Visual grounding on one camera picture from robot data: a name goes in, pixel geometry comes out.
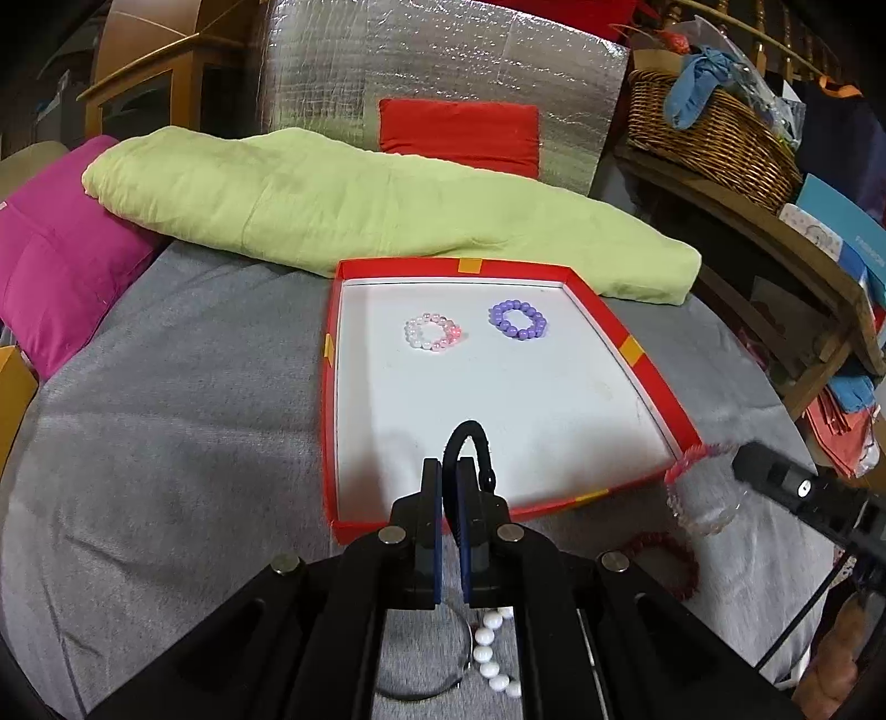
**metal screw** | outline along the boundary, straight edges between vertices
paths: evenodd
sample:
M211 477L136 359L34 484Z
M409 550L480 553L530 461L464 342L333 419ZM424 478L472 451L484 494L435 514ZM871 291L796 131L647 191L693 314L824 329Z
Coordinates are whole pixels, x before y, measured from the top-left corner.
M623 552L618 550L610 550L604 553L600 561L603 567L613 573L623 573L631 567L631 561Z
M399 525L388 525L378 531L378 539L385 545L396 545L406 539L406 530Z
M301 565L301 558L294 552L281 552L271 560L271 569L278 575L288 575Z
M498 528L498 537L506 543L518 543L523 539L523 528L514 525L512 522L506 522Z

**red cushion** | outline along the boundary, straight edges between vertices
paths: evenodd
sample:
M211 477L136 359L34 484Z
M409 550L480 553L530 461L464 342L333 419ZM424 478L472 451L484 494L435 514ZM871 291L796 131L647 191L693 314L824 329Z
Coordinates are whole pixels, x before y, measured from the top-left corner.
M423 155L538 179L539 109L512 103L379 101L384 153Z
M616 42L622 35L612 23L630 25L637 0L486 0L528 12Z

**pink beaded bracelet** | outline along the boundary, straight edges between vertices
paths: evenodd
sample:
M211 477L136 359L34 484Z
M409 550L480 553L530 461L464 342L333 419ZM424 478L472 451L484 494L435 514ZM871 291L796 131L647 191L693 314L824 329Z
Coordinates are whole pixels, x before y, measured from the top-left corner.
M438 325L443 331L444 337L433 342L427 341L422 334L422 325L427 325L429 323ZM443 315L430 312L426 312L423 315L407 320L404 330L406 332L406 342L409 343L411 348L431 350L433 352L440 352L441 350L454 345L462 337L462 328L456 325L452 320Z

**light green blanket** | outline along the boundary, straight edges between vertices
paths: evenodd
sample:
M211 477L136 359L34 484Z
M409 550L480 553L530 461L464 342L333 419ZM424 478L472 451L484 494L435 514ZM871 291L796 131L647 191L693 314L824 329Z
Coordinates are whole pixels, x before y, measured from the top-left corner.
M679 304L701 262L692 247L562 188L298 128L245 140L164 128L104 152L83 187L143 227L325 276L350 257L548 262L600 294Z

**wicker basket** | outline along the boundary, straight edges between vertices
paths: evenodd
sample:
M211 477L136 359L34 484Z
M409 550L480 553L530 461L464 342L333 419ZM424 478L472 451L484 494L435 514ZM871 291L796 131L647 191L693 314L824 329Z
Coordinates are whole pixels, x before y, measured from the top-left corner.
M675 130L665 122L665 97L675 75L635 70L628 144L690 168L775 214L800 185L793 153L754 112L724 90L714 91L696 124Z

